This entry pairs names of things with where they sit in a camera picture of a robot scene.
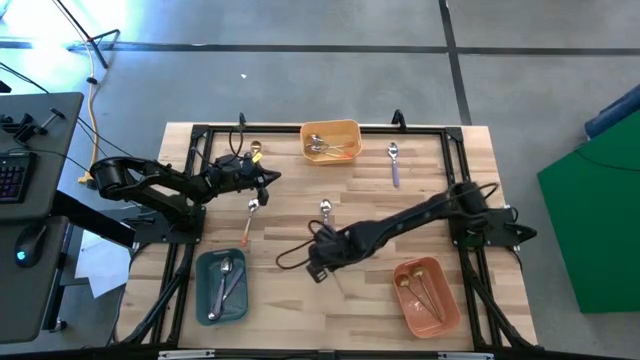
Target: wooden table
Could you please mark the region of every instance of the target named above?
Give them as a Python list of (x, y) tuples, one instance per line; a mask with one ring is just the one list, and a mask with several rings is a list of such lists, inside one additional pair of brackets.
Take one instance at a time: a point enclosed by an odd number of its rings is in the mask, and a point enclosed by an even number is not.
[[(167, 124), (159, 161), (184, 168), (192, 123)], [(499, 181), (487, 127), (463, 127), (471, 178), (479, 184)], [(180, 347), (353, 349), (353, 350), (472, 350), (458, 252), (450, 243), (448, 226), (437, 221), (391, 240), (373, 257), (336, 271), (315, 284), (304, 267), (282, 271), (275, 257), (310, 238), (307, 222), (321, 220), (319, 203), (333, 203), (330, 220), (337, 228), (364, 219), (381, 219), (446, 189), (440, 141), (429, 135), (363, 135), (363, 151), (354, 164), (311, 166), (300, 155), (297, 134), (247, 134), (245, 149), (260, 140), (267, 169), (282, 172), (268, 188), (269, 204), (254, 214), (246, 248), (249, 303), (246, 318), (225, 326), (203, 327), (195, 319), (195, 269), (186, 301)], [(393, 187), (386, 148), (400, 149), (400, 189)], [(227, 135), (214, 138), (212, 158), (230, 153)], [(207, 204), (197, 259), (208, 251), (239, 247), (253, 191), (221, 195)], [(490, 206), (504, 204), (499, 190)], [(128, 335), (158, 296), (167, 246), (148, 246), (135, 260), (121, 307), (118, 333)], [(513, 254), (487, 248), (496, 302), (525, 339), (536, 343), (522, 274)], [(292, 254), (288, 264), (306, 258)], [(432, 339), (409, 331), (392, 287), (392, 271), (410, 259), (435, 257), (444, 269), (462, 314), (457, 329)], [(178, 254), (179, 262), (182, 253)], [(490, 339), (481, 301), (478, 309), (485, 339)], [(165, 317), (166, 336), (173, 302)]]

